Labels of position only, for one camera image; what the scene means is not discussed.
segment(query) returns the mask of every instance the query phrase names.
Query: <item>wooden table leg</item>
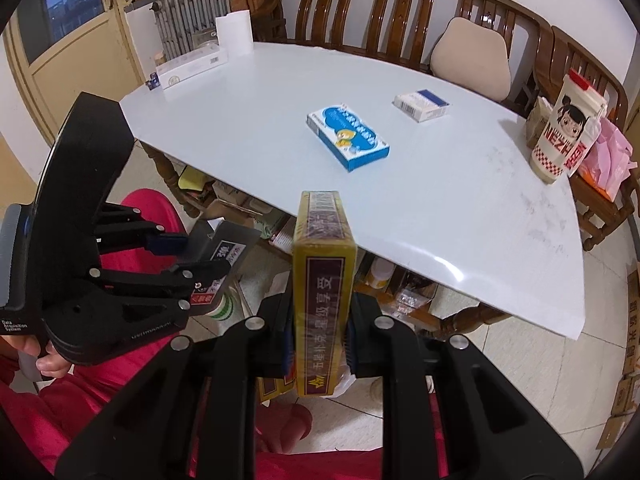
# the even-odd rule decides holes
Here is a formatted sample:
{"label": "wooden table leg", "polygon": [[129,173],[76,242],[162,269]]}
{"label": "wooden table leg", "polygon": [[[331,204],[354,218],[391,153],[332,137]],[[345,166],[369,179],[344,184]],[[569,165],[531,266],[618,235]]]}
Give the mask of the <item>wooden table leg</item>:
{"label": "wooden table leg", "polygon": [[142,144],[142,148],[145,150],[148,157],[156,164],[156,171],[162,177],[172,195],[175,196],[175,199],[182,205],[187,215],[191,218],[197,218],[200,215],[200,211],[198,208],[187,202],[184,197],[184,193],[178,187],[178,179],[180,176],[175,171],[174,165],[171,161],[163,152],[159,152],[144,142],[140,142],[140,144]]}
{"label": "wooden table leg", "polygon": [[483,324],[491,325],[511,317],[511,314],[497,310],[480,303],[478,306],[464,308],[453,316],[446,317],[440,322],[440,330],[433,333],[436,338],[446,338],[455,333],[467,334],[473,332]]}

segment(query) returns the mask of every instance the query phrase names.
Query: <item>white paper roll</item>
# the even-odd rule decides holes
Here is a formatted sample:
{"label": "white paper roll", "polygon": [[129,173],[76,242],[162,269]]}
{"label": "white paper roll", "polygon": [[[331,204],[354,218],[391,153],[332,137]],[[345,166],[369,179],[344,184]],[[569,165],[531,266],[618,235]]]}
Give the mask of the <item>white paper roll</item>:
{"label": "white paper roll", "polygon": [[244,56],[254,51],[254,34],[248,10],[237,10],[216,18],[218,42],[229,57]]}

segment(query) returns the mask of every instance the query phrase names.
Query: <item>radiator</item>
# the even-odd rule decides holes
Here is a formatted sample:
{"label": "radiator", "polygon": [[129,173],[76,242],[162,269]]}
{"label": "radiator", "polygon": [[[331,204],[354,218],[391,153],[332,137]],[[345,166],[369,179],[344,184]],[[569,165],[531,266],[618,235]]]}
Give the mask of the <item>radiator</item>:
{"label": "radiator", "polygon": [[194,32],[215,26],[226,16],[229,0],[156,0],[152,7],[167,60],[193,50]]}

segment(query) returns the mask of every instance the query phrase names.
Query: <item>hand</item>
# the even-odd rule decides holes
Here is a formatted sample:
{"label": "hand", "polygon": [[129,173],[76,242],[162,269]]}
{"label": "hand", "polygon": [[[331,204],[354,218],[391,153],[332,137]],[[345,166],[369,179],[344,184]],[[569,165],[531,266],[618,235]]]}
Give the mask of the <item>hand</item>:
{"label": "hand", "polygon": [[[34,335],[3,335],[2,338],[17,351],[34,357],[40,355],[40,343]],[[71,363],[58,354],[51,341],[47,344],[47,353],[49,355],[36,361],[36,368],[45,377],[59,379],[65,376],[71,368]]]}

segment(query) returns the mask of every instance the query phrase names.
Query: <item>small white and blue box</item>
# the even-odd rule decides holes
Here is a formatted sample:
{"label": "small white and blue box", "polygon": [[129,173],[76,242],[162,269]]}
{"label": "small white and blue box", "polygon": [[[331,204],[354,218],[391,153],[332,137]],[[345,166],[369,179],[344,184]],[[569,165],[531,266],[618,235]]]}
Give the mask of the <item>small white and blue box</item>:
{"label": "small white and blue box", "polygon": [[345,105],[329,106],[306,117],[340,163],[353,171],[389,154],[389,145]]}
{"label": "small white and blue box", "polygon": [[394,105],[419,123],[444,115],[449,107],[449,103],[428,90],[397,95]]}

